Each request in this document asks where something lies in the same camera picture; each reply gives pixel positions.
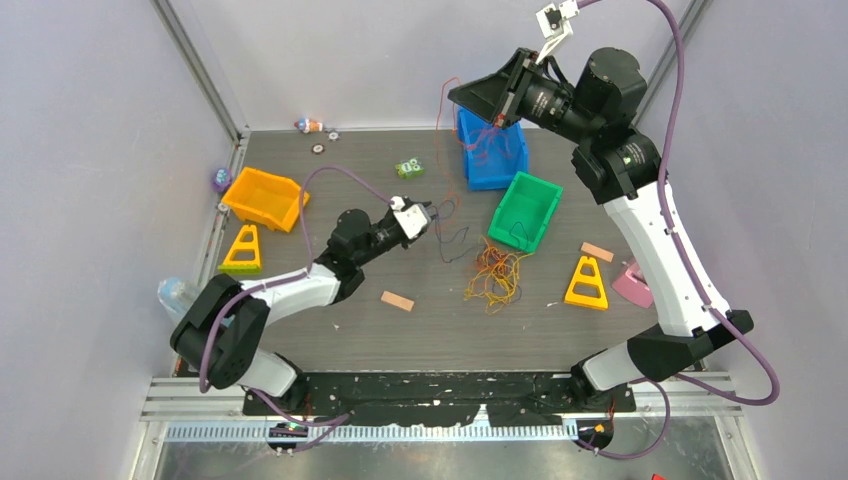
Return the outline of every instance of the small wooden block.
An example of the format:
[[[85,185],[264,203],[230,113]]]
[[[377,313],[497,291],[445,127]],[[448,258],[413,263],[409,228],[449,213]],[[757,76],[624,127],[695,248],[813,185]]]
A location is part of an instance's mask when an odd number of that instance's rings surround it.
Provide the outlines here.
[[[580,247],[580,251],[585,253],[586,255],[591,255],[593,257],[598,257],[601,260],[606,260],[607,262],[611,262],[613,257],[612,252],[608,252],[601,247],[596,247],[589,242],[583,242],[583,246]]]
[[[406,310],[407,312],[411,312],[412,306],[415,305],[415,302],[412,300],[403,298],[400,295],[395,295],[392,292],[383,292],[383,296],[380,297],[380,300],[388,303],[389,305],[394,305],[401,310]]]

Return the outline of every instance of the metal frame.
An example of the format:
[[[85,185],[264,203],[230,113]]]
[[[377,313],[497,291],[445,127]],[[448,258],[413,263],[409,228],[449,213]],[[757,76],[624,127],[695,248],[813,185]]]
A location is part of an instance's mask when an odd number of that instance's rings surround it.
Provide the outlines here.
[[[171,1],[151,0],[151,3],[159,13],[165,28],[168,29],[171,37],[174,39],[177,49],[185,59],[186,66],[188,66],[192,75],[194,75],[194,78],[197,80],[200,90],[209,101],[209,105],[212,107],[212,110],[221,122],[221,126],[224,127],[224,130],[227,132],[227,135],[230,137],[233,144],[238,144],[239,140],[243,137],[242,131],[238,128],[238,126],[236,126],[230,111],[227,109],[224,100],[218,93],[218,89],[215,88],[215,84],[212,81],[212,77],[209,75],[209,71],[203,65],[203,60],[201,60],[200,55],[197,53],[197,49],[194,48],[194,44],[192,44],[188,33],[186,33],[186,29],[174,10],[173,5],[171,5]]]
[[[689,374],[722,391],[734,392],[733,382],[726,372],[689,372]],[[666,380],[662,383],[668,393],[675,417],[691,416],[742,416],[742,408],[717,395],[712,395],[691,383],[680,380]],[[665,415],[662,395],[653,386],[646,383],[633,385],[636,411],[616,413],[616,417],[661,417]],[[282,417],[245,417],[241,413],[244,402],[244,390],[229,387],[223,390],[212,389],[201,394],[196,378],[154,378],[150,384],[147,401],[141,411],[143,422],[167,421],[231,421],[252,418],[257,420],[283,421]],[[567,419],[603,418],[597,413],[562,414]],[[488,419],[485,412],[478,418]]]
[[[680,26],[680,33],[683,34],[684,45],[686,45],[692,37],[692,34],[695,32],[695,27],[698,26],[701,17],[712,3],[713,0],[692,0],[689,2],[689,5],[686,7],[686,11],[683,12],[683,16],[681,16],[677,21]],[[653,103],[654,98],[659,92],[660,85],[662,85],[663,81],[668,77],[669,72],[671,72],[671,67],[676,61],[677,51],[674,48],[674,39],[672,38],[668,41],[668,44],[660,57],[660,61],[657,63],[657,66],[648,78],[648,90],[645,92],[645,97],[642,99],[642,105],[639,107],[639,111],[633,118],[634,125],[639,125],[639,122],[642,120],[642,115],[651,103]]]
[[[734,386],[726,372],[690,372],[716,388],[733,392]],[[734,478],[754,479],[757,468],[746,440],[745,419],[742,408],[735,403],[680,380],[663,382],[671,416],[713,417],[722,439]],[[662,396],[650,384],[632,386],[636,411],[617,413],[616,417],[662,417],[665,415]],[[136,468],[132,480],[152,480],[162,453],[163,444],[179,442],[266,442],[267,436],[256,432],[283,421],[279,416],[245,417],[242,405],[245,392],[239,387],[212,389],[201,394],[196,378],[154,378],[147,400],[142,407],[140,423],[145,426],[143,439],[136,454]],[[577,420],[600,419],[603,414],[563,414],[562,430],[533,428],[497,429],[488,427],[488,415],[481,409],[471,425],[462,428],[340,427],[328,441],[354,442],[409,442],[409,441],[489,441],[489,440],[567,440]]]

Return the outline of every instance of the orange bin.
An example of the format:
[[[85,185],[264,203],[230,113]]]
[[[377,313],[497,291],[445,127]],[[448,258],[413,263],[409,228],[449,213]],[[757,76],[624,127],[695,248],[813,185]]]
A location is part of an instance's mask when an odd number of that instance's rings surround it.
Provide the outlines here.
[[[300,212],[297,197],[300,185],[287,177],[245,167],[221,200],[242,222],[261,223],[271,230],[291,232]],[[303,204],[309,202],[309,193]]]

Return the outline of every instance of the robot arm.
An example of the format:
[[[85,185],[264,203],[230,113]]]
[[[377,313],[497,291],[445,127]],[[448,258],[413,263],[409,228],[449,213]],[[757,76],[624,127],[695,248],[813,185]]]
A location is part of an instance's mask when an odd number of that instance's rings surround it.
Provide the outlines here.
[[[228,312],[227,328],[213,344],[207,377],[219,389],[237,383],[275,397],[283,395],[300,370],[259,348],[263,331],[281,318],[348,298],[365,279],[362,266],[398,245],[409,247],[427,231],[429,202],[391,200],[385,216],[373,224],[362,210],[342,213],[327,248],[308,271],[241,283],[226,274],[212,278],[171,335],[171,348],[199,368],[215,317],[237,294],[256,288]]]
[[[540,12],[546,19],[551,7]],[[542,30],[549,37],[544,25]],[[713,302],[701,305],[671,232],[665,230],[657,184],[661,157],[632,125],[647,90],[639,63],[625,51],[602,48],[572,85],[550,55],[551,41],[539,54],[519,48],[503,68],[454,88],[448,98],[500,128],[527,119],[575,142],[571,163],[577,176],[621,230],[651,287],[657,325],[572,367],[570,388],[581,402],[643,377],[665,380],[732,341],[709,307],[725,312],[742,333],[751,331],[753,322],[748,312],[730,310],[715,290],[677,219],[676,233]],[[676,216],[671,186],[665,182],[663,188]]]

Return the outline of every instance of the yellow triangle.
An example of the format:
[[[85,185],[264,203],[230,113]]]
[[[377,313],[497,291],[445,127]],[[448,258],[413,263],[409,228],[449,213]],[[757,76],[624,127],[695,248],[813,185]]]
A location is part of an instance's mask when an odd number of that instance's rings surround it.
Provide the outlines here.
[[[587,266],[592,269],[591,275],[583,274],[583,267]],[[594,287],[598,291],[598,296],[592,297],[575,293],[574,287],[577,285]],[[565,292],[565,299],[563,301],[569,305],[594,308],[601,311],[609,308],[607,292],[604,290],[604,281],[601,279],[601,270],[598,268],[598,261],[594,257],[587,257],[585,255],[580,257],[580,261],[577,262],[577,269],[574,271],[574,276],[571,277],[571,284],[568,285],[568,290]]]
[[[236,255],[241,252],[250,252],[253,254],[251,260],[236,260]],[[224,273],[261,273],[262,259],[259,256],[259,229],[256,225],[244,225],[236,235],[236,240],[230,251],[224,258],[224,263],[218,266],[218,270]]]

